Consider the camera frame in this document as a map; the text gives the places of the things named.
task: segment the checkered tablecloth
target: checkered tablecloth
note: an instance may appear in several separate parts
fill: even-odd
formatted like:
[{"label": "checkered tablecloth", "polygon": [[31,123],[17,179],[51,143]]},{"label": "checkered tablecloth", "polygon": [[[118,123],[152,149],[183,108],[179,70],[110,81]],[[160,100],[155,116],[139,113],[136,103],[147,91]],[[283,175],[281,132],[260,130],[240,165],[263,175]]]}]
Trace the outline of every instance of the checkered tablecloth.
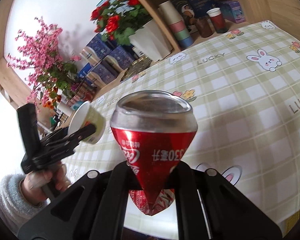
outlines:
[{"label": "checkered tablecloth", "polygon": [[[109,120],[120,98],[140,90],[164,90],[192,105],[199,128],[182,159],[190,167],[217,169],[275,222],[300,209],[300,41],[271,22],[252,24],[121,83],[93,102],[106,131],[66,159],[68,174],[77,169],[73,181],[124,160]],[[176,221],[174,204],[149,217],[128,202],[125,226],[133,230],[177,239]]]}]

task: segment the white wall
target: white wall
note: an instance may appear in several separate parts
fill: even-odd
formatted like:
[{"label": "white wall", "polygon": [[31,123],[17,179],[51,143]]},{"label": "white wall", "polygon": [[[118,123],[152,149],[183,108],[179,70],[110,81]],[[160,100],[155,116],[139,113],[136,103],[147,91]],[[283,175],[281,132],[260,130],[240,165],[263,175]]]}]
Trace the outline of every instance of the white wall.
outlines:
[{"label": "white wall", "polygon": [[6,174],[22,173],[23,156],[17,112],[0,93],[0,181]]},{"label": "white wall", "polygon": [[[63,28],[60,36],[60,48],[66,56],[72,51],[81,52],[83,47],[93,38],[95,26],[90,22],[91,12],[101,0],[14,0],[8,20],[5,56],[11,53],[17,56],[17,47],[22,41],[16,42],[19,29],[28,35],[35,35],[39,29],[34,17],[43,16],[47,24],[56,23]],[[16,73],[24,80],[29,70]]]}]

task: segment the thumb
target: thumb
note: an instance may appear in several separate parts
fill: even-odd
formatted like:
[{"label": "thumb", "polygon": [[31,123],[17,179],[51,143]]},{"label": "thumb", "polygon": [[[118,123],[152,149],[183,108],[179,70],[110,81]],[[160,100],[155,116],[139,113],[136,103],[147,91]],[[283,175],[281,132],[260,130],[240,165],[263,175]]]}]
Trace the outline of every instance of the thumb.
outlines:
[{"label": "thumb", "polygon": [[29,181],[29,189],[40,188],[46,185],[52,179],[51,171],[36,171],[27,175]]}]

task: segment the gray fleece sleeve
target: gray fleece sleeve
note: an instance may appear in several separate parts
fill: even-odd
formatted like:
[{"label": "gray fleece sleeve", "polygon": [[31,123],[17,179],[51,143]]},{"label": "gray fleece sleeve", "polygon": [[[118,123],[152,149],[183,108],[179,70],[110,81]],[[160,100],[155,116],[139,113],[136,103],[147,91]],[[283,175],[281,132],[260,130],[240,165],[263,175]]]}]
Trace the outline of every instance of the gray fleece sleeve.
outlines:
[{"label": "gray fleece sleeve", "polygon": [[19,186],[24,178],[21,174],[7,175],[0,182],[0,217],[14,234],[47,204],[37,208],[24,199]]}]

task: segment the red coca-cola can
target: red coca-cola can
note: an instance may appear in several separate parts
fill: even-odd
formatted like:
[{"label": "red coca-cola can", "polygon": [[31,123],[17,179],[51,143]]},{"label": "red coca-cola can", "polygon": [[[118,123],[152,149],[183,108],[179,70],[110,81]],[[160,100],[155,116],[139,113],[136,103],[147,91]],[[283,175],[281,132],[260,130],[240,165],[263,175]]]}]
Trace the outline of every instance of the red coca-cola can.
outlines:
[{"label": "red coca-cola can", "polygon": [[151,209],[197,132],[192,107],[167,92],[140,91],[117,102],[110,126]]}]

